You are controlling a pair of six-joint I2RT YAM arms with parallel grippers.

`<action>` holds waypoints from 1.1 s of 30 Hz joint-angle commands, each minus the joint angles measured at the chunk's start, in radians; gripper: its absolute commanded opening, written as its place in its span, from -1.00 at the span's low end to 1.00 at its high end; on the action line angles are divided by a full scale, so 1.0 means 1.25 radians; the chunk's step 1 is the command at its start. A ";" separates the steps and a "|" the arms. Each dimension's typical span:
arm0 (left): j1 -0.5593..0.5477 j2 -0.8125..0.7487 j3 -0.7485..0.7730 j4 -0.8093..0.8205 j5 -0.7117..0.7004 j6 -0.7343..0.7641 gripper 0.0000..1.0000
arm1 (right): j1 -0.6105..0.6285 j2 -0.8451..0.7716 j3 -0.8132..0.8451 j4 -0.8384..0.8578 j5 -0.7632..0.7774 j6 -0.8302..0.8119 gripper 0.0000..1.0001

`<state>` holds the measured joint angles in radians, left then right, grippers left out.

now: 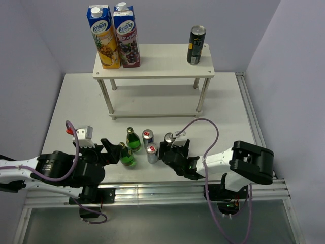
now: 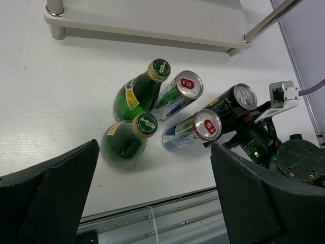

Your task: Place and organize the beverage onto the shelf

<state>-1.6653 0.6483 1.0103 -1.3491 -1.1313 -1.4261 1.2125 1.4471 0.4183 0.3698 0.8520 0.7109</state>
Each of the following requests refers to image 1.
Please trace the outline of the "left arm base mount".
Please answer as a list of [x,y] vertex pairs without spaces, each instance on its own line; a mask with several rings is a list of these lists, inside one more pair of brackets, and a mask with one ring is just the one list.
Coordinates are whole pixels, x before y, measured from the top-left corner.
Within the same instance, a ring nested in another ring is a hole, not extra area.
[[99,188],[90,198],[80,196],[79,198],[69,197],[69,205],[79,207],[79,216],[82,221],[88,224],[103,224],[108,220],[103,213],[104,204],[112,204],[115,201],[115,188]]

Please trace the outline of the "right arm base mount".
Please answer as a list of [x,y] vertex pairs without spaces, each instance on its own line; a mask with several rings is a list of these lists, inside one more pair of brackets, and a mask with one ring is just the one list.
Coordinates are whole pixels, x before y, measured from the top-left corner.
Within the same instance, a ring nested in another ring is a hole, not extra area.
[[208,184],[210,201],[217,203],[217,209],[222,216],[233,217],[238,215],[248,202],[248,186],[242,187],[238,192],[223,189],[221,184]]

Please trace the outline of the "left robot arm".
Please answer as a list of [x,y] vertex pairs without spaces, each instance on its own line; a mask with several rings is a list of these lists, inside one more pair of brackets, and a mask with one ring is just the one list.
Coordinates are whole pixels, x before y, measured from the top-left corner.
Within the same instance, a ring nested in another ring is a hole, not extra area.
[[61,151],[41,154],[29,160],[1,160],[1,191],[48,191],[93,203],[105,178],[106,165],[117,164],[121,145],[108,139],[94,147],[76,148],[74,155]]

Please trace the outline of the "black can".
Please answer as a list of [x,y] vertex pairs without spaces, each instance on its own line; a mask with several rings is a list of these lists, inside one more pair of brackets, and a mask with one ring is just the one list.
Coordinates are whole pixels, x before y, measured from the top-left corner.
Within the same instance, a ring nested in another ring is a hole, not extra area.
[[168,132],[164,135],[164,143],[166,148],[170,148],[175,141],[175,137],[172,132]]
[[199,63],[202,55],[205,36],[206,29],[203,26],[196,25],[192,27],[187,52],[188,63],[192,65],[196,65]]

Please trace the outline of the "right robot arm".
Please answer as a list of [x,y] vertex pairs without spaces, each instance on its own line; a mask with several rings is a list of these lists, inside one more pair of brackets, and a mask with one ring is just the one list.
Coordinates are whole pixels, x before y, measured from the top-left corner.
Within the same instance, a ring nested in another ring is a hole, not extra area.
[[274,152],[244,141],[235,141],[223,152],[210,156],[190,157],[188,139],[182,146],[163,141],[159,145],[159,159],[172,168],[176,175],[199,180],[222,174],[220,193],[233,197],[244,186],[273,183]]

